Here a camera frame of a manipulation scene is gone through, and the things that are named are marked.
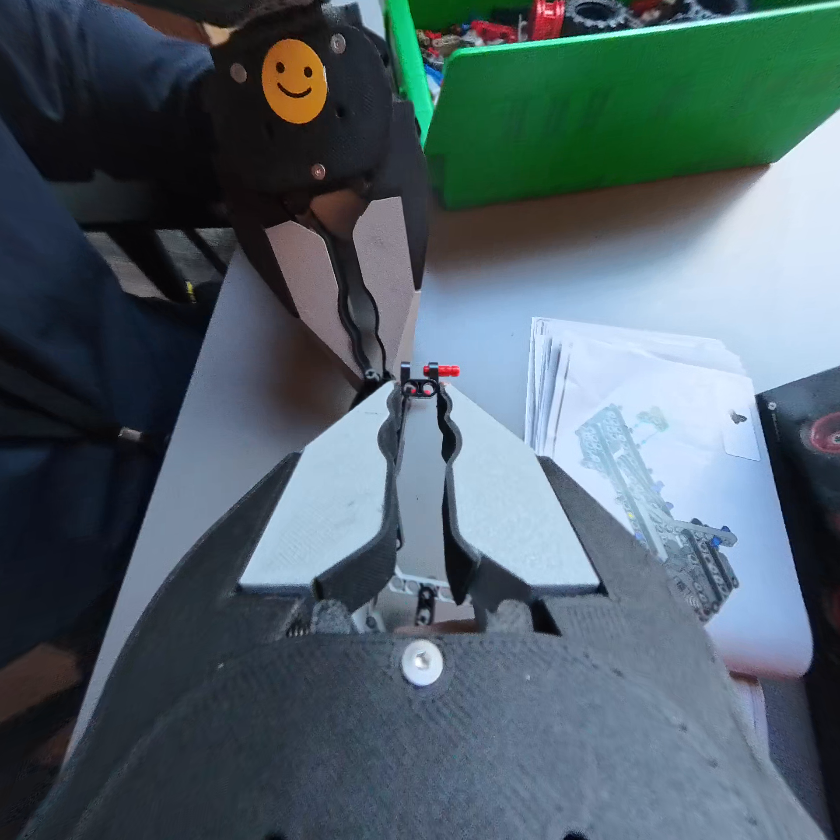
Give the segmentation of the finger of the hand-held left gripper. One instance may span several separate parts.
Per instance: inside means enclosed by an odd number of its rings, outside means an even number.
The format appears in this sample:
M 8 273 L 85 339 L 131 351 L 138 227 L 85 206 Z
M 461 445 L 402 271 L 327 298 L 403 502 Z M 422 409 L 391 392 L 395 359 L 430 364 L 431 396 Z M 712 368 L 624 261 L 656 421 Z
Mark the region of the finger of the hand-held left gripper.
M 382 373 L 365 351 L 329 237 L 291 220 L 268 228 L 266 236 L 302 324 L 343 364 L 353 383 L 380 384 Z
M 353 228 L 362 279 L 379 317 L 377 336 L 385 368 L 398 375 L 413 358 L 421 291 L 414 286 L 403 201 L 399 196 L 372 201 Z

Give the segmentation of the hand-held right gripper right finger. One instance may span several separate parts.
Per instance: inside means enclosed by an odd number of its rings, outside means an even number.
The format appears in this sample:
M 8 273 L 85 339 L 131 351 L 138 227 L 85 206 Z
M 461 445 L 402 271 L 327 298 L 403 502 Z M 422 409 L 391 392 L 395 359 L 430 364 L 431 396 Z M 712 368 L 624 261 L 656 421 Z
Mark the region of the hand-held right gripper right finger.
M 597 592 L 601 580 L 534 451 L 453 384 L 438 395 L 437 420 L 455 602 L 532 604 Z

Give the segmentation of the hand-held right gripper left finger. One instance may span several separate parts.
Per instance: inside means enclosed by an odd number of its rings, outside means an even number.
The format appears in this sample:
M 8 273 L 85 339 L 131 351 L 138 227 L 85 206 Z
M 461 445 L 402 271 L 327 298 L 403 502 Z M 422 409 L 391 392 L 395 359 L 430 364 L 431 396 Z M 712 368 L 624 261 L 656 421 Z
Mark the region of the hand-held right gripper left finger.
M 245 592 L 358 610 L 396 567 L 402 399 L 383 384 L 300 453 L 248 563 Z

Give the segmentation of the black lego assembly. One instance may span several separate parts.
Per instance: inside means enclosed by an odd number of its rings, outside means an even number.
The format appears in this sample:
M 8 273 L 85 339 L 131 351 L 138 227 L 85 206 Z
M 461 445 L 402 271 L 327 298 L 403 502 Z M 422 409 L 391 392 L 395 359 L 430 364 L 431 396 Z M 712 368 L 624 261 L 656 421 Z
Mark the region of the black lego assembly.
M 429 362 L 423 367 L 422 376 L 414 376 L 411 362 L 402 362 L 396 384 L 396 455 L 395 475 L 399 476 L 406 438 L 406 418 L 415 401 L 438 400 L 442 391 L 442 379 L 458 377 L 460 369 L 456 364 Z M 413 619 L 415 628 L 428 628 L 434 623 L 438 603 L 454 604 L 448 584 L 435 578 L 405 574 L 399 564 L 395 565 L 388 589 L 406 597 L 416 598 Z

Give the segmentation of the person's left forearm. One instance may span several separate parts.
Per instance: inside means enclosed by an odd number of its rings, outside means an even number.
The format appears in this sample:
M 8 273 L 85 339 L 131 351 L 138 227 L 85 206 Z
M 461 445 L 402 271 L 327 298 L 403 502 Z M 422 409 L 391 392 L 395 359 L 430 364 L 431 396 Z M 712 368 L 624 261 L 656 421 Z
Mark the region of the person's left forearm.
M 2 178 L 215 183 L 206 47 L 101 2 L 2 2 Z

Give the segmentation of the lego instruction booklet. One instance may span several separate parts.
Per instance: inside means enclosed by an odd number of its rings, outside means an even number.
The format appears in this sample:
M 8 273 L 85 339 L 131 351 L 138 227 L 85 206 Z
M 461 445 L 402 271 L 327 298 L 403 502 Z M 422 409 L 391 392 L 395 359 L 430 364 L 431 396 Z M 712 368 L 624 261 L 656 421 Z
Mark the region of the lego instruction booklet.
M 730 671 L 803 677 L 812 630 L 735 353 L 717 339 L 535 317 L 524 437 L 664 565 Z

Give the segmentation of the pile of loose lego parts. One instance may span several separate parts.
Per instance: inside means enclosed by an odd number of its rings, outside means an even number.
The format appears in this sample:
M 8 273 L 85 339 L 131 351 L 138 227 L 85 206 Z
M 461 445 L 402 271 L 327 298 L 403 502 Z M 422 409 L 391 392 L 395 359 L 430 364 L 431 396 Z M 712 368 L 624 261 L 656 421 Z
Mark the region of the pile of loose lego parts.
M 457 49 L 507 46 L 564 36 L 605 35 L 628 28 L 693 23 L 746 14 L 746 1 L 534 1 L 526 6 L 493 7 L 440 32 L 416 31 L 427 82 L 443 83 L 445 60 Z

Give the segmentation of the black lego set box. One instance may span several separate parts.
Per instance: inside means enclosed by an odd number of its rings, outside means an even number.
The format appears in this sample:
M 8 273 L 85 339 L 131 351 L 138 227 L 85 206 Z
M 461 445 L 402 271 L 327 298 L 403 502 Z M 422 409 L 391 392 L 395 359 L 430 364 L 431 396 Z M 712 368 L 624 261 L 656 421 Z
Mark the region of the black lego set box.
M 757 397 L 813 637 L 805 691 L 828 814 L 839 821 L 839 368 Z

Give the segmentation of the person's left hand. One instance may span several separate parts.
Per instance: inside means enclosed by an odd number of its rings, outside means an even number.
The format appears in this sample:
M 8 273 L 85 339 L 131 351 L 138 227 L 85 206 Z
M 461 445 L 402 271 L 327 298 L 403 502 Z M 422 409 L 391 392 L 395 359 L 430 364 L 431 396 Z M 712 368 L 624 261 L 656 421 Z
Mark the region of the person's left hand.
M 355 226 L 369 202 L 352 189 L 323 193 L 310 201 L 310 211 L 318 225 L 331 236 L 344 241 L 353 237 Z

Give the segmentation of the black bag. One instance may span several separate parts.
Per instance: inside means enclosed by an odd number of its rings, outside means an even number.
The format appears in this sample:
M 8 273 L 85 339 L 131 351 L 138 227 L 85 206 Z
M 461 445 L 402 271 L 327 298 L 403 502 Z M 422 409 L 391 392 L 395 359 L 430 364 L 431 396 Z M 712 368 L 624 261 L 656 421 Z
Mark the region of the black bag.
M 160 297 L 134 297 L 147 316 L 167 322 L 178 329 L 204 334 L 214 315 L 222 283 L 187 284 L 187 301 L 176 302 Z

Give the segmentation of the black office chair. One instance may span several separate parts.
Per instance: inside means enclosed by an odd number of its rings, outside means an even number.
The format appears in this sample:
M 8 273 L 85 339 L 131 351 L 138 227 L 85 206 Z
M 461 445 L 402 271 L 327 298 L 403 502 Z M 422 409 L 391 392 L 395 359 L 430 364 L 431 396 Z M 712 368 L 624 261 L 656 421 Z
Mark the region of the black office chair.
M 135 297 L 187 301 L 187 284 L 222 282 L 238 241 L 231 227 L 83 224 L 88 242 Z

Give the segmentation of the person's dark blue clothing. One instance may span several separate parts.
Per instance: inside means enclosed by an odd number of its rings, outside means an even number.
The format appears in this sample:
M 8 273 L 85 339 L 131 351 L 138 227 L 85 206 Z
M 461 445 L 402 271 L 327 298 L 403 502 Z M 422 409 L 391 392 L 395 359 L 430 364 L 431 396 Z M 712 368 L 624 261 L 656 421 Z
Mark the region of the person's dark blue clothing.
M 126 293 L 4 123 L 1 181 L 6 665 L 123 576 L 208 319 Z

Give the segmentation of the green plastic bin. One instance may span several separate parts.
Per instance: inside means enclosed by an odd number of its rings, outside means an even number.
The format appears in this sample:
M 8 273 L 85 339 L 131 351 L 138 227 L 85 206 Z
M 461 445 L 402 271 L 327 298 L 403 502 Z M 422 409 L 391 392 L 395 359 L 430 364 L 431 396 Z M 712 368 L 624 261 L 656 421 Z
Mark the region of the green plastic bin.
M 456 51 L 433 102 L 416 31 L 501 2 L 385 2 L 447 209 L 777 162 L 838 111 L 839 3 Z

